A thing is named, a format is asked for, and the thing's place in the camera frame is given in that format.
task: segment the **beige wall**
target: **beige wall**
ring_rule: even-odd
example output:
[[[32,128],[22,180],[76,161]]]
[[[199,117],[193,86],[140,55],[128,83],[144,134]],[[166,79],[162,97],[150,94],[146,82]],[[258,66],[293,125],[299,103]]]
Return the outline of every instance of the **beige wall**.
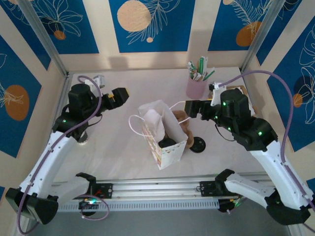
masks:
[[[18,187],[38,160],[51,131],[63,77],[51,63],[48,71],[0,7],[0,35],[42,85],[17,158],[0,151],[0,186]],[[0,202],[0,235],[9,235],[16,213],[4,195]]]
[[[208,56],[211,66],[242,65],[247,51],[208,52],[221,0],[196,0],[187,52],[119,53],[108,0],[83,0],[99,54],[61,55],[69,71],[185,68]]]
[[[314,17],[314,9],[314,0],[303,0],[261,67],[255,58],[251,62],[249,69],[255,70],[261,68],[263,70],[274,71],[296,39]],[[269,90],[267,84],[268,78],[268,75],[255,74],[253,76],[247,76],[246,80],[251,89],[251,99],[261,112],[260,116],[271,123],[279,136],[279,140],[282,141],[284,125],[280,118],[276,103]],[[315,177],[315,143],[312,143],[297,152],[293,152],[291,144],[288,141],[286,143],[285,153],[303,180]],[[314,213],[312,214],[313,215],[307,223],[315,228],[315,215]]]

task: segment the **white table surface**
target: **white table surface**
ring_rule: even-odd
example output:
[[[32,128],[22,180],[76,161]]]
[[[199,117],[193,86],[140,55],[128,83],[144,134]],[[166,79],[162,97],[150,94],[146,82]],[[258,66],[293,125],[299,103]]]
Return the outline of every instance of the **white table surface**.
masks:
[[[198,117],[190,120],[189,127],[194,136],[205,140],[206,149],[202,153],[185,149],[181,161],[159,170],[144,138],[129,128],[128,118],[137,115],[137,108],[145,103],[161,99],[172,106],[178,101],[189,100],[185,94],[187,70],[107,71],[84,75],[93,78],[98,74],[106,79],[106,86],[102,88],[104,94],[117,87],[126,87],[130,97],[123,106],[105,111],[102,121],[87,129],[88,142],[77,145],[69,153],[55,182],[67,181],[79,172],[105,180],[198,176],[218,174],[226,168],[238,173],[263,171],[258,161],[241,145],[225,141],[212,121],[202,121]],[[237,67],[216,68],[209,82],[227,81],[239,74]],[[77,76],[73,76],[72,84],[78,83]],[[240,79],[231,85],[244,85],[244,82]],[[182,103],[176,108],[180,110],[183,106]],[[140,130],[140,122],[136,118],[132,124]],[[226,138],[232,139],[228,131],[219,129]]]

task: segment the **white paper bag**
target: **white paper bag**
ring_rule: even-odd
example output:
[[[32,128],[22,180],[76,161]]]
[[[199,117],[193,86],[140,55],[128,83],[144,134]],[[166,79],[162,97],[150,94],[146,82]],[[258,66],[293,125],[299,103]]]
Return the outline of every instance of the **white paper bag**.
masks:
[[[167,133],[168,137],[173,139],[176,144],[160,148],[158,143],[154,140],[150,129],[148,128],[146,122],[143,119],[143,116],[149,109],[156,110],[162,117],[163,117],[163,125],[165,132]],[[161,100],[144,104],[138,108],[139,116],[132,115],[131,117],[139,117],[142,120],[142,134],[136,132],[130,124],[129,118],[129,125],[131,129],[138,135],[141,135],[147,141],[151,153],[157,163],[157,166],[160,170],[168,167],[169,165],[179,161],[183,155],[186,142],[187,142],[187,135],[183,132],[182,128],[178,124],[177,119],[175,118],[174,114],[170,110],[170,108]]]

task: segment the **pink cup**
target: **pink cup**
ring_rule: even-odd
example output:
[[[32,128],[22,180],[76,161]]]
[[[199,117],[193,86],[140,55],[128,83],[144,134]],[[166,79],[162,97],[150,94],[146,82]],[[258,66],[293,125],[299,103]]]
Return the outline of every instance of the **pink cup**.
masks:
[[[198,100],[202,98],[206,85],[207,81],[194,81],[190,76],[188,76],[186,95],[193,100]]]

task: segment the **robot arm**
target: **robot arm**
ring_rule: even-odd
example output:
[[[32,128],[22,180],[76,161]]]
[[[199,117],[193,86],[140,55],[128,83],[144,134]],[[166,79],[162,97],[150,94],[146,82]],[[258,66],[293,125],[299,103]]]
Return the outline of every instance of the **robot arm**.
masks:
[[[219,174],[216,185],[225,189],[226,193],[237,193],[259,203],[281,224],[304,223],[310,216],[310,205],[285,167],[289,166],[293,170],[290,162],[286,159],[283,163],[281,160],[281,145],[271,125],[251,116],[248,98],[238,89],[226,90],[215,86],[212,89],[212,101],[187,101],[186,113],[192,118],[201,113],[202,120],[211,119],[218,126],[229,130],[236,142],[260,162],[276,188],[244,179],[231,170]],[[313,192],[294,170],[293,174],[303,186],[307,197],[314,201]]]
[[[103,78],[101,77],[95,77],[94,82],[99,88],[104,85]],[[47,224],[57,213],[58,206],[79,195],[95,193],[94,186],[96,178],[85,173],[77,174],[73,179],[58,187],[52,186],[56,174],[69,151],[77,143],[82,143],[87,139],[86,129],[89,127],[89,124],[86,122],[73,129],[54,148],[52,148],[52,144],[61,135],[64,135],[65,132],[68,132],[68,130],[94,114],[99,101],[99,97],[96,97],[95,93],[93,93],[94,90],[95,86],[93,88],[93,85],[89,85],[89,83],[77,84],[71,87],[68,93],[69,104],[63,108],[62,114],[56,119],[48,144],[38,162],[26,179],[20,184],[19,188],[9,188],[7,191],[5,197],[16,211],[19,208],[20,202],[22,202],[22,196],[27,192],[22,206],[21,214],[23,216],[41,224]],[[113,95],[105,94],[101,97],[101,105],[96,113],[97,117],[101,116],[101,113],[105,110],[120,107],[129,97],[125,88],[117,88],[112,93]],[[35,180],[31,182],[32,176],[49,150],[51,152],[48,158],[39,169]]]

